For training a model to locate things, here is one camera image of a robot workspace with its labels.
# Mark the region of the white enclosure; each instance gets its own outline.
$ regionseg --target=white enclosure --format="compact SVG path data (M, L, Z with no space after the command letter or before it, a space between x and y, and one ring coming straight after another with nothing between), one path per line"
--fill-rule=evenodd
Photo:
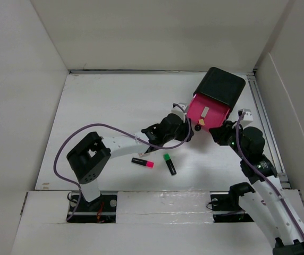
M68 69L252 71L288 0L31 0Z

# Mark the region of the white cardboard wall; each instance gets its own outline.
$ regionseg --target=white cardboard wall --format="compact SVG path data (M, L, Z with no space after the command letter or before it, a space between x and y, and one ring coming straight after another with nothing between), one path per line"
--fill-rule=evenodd
M289 0L31 0L69 69L254 68Z
M256 76L285 170L304 200L304 1L295 1Z
M0 0L0 254L33 189L66 67L29 0Z

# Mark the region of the purple cable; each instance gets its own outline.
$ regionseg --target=purple cable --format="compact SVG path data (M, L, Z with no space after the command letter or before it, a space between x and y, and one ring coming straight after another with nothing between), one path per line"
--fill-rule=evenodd
M274 190L274 192L276 193L277 196L281 196L281 203L284 207L284 209L286 210L286 212L288 213L290 219L294 222L294 225L296 227L296 229L298 230L298 232L300 233L302 239L304 240L304 232L303 230L301 229L300 225L298 224L298 222L296 221L294 215L292 214L290 208L288 207L288 205L286 204L285 200L283 199L280 191L276 188L276 186L264 175L262 174L257 168L255 168L247 159L246 157L244 156L243 154L243 151L241 149L241 145L240 145L240 142L239 142L239 125L240 125L240 122L241 120L243 119L244 117L244 114L241 114L241 116L238 118L238 121L237 121L237 124L236 124L236 143L237 143L237 148L238 148L238 152L239 154L241 155L242 157L242 160L244 160L245 163L247 163L247 165L259 176L261 177L264 181L266 181L269 186Z
M132 138L132 139L136 139L136 140L138 140L139 142L144 143L144 144L146 144L146 145L149 145L149 146L151 146L151 147L153 147L153 148L156 148L156 149L160 149L160 150L171 150L171 149L175 149L175 148L179 147L180 145L184 144L184 143L188 140L188 138L189 138L189 136L190 136L190 134L191 134L191 123L190 123L190 120L189 120L189 118L188 118L186 112L183 110L183 108L182 108L180 105L178 105L178 104L174 104L174 106L178 107L183 113L185 113L186 120L187 120L188 125L189 125L189 132L188 132L188 135L186 136L186 138L185 138L182 142L178 143L177 145L171 146L171 147L161 147L161 146L157 146L157 145L151 144L151 143L149 143L149 142L147 142L147 141L144 141L144 140L142 140L142 139L136 137L136 136L133 135L133 134L129 134L129 133L123 131L123 130L117 129L116 127L113 127L113 126L110 126L110 125L106 125L106 124L102 124L102 123L94 123L94 124L89 124L89 125L83 126L82 128L80 128L80 129L76 130L74 133L72 133L72 134L71 134L71 135L62 143L62 145L61 145L61 147L59 148L59 150L58 150L58 152L57 152L57 154L56 154L56 156L55 156L55 159L54 159L54 163L53 163L53 171L54 171L54 174L55 174L57 177L59 177L60 179L64 180L64 181L67 181L67 182L70 182L70 183L75 184L75 185L79 188L79 193L80 193L80 194L79 194L79 197L78 197L78 200L77 200L77 204L75 205L75 207L74 207L74 209L73 209L73 211L72 211L72 214L66 219L67 221L70 220L70 219L73 217L75 211L77 210L77 208L78 208L78 206L79 206L79 203L80 203L80 201L81 201L81 192L82 192L82 191L81 191L81 186L80 186L79 183L77 183L77 182L75 182L75 181L73 181L73 180L71 180L71 179L68 179L68 178L66 178L66 177L64 177L64 176L62 176L62 175L60 175L60 174L57 172L57 167L56 167L56 166L57 166L57 160L58 160L58 158L60 157L60 154L61 154L62 150L65 148L65 146L67 145L67 143L68 143L74 136L76 136L78 133L80 133L81 131L83 131L83 130L85 130L85 129L93 128L94 126L103 126L103 127L105 127L105 128L112 129L112 130L114 130L114 131L117 131L117 132L119 132L119 133L122 133L122 134L124 134L124 135L126 135L126 136L128 136L128 137L130 137L130 138Z

